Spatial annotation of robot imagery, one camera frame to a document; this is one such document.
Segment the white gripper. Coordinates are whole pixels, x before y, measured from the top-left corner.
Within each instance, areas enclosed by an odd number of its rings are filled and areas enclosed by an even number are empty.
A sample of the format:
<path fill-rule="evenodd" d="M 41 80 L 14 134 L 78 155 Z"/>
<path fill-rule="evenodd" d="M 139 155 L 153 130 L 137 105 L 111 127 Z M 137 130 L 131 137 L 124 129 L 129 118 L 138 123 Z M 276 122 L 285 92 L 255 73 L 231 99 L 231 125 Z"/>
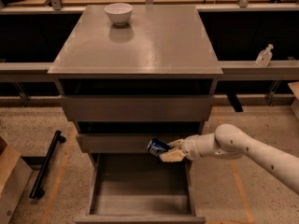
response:
<path fill-rule="evenodd" d="M 179 162 L 182 161 L 185 157 L 191 161 L 194 161 L 200 156 L 197 147 L 198 136 L 192 135 L 188 136 L 184 140 L 178 139 L 169 143 L 170 147 L 173 148 L 160 155 L 160 159 L 163 162 Z"/>

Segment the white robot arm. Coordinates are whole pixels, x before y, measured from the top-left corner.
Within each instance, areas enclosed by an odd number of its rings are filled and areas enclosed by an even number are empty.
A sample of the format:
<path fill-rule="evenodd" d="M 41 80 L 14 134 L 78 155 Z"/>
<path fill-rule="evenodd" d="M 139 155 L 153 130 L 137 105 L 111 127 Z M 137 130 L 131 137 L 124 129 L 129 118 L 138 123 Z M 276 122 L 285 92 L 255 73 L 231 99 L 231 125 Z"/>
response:
<path fill-rule="evenodd" d="M 192 135 L 170 143 L 160 155 L 164 162 L 194 161 L 201 157 L 237 159 L 247 156 L 289 189 L 299 194 L 299 158 L 268 146 L 231 124 L 222 124 L 214 133 Z"/>

